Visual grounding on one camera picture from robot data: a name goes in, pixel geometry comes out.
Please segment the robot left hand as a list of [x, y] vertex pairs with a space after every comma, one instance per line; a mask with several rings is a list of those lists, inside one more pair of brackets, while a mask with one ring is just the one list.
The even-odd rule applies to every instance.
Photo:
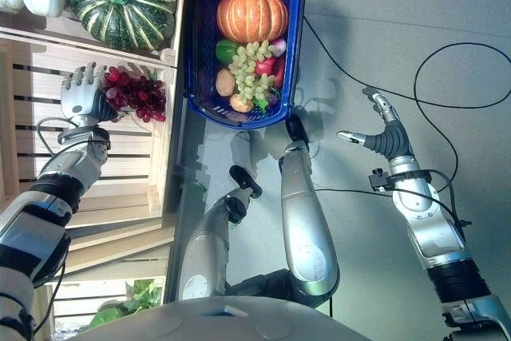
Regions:
[[117, 118], [104, 91], [105, 65], [89, 62], [76, 68], [61, 85], [61, 110], [74, 124], [95, 126]]

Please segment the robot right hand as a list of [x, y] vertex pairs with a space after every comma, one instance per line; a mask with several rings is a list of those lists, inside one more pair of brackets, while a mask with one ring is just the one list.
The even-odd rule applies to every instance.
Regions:
[[393, 105], [376, 88], [367, 86], [362, 93], [373, 103], [373, 110], [383, 119], [384, 130], [375, 135], [341, 130], [336, 136], [350, 143], [362, 145], [384, 156], [388, 161], [397, 157], [413, 157], [414, 152], [406, 129]]

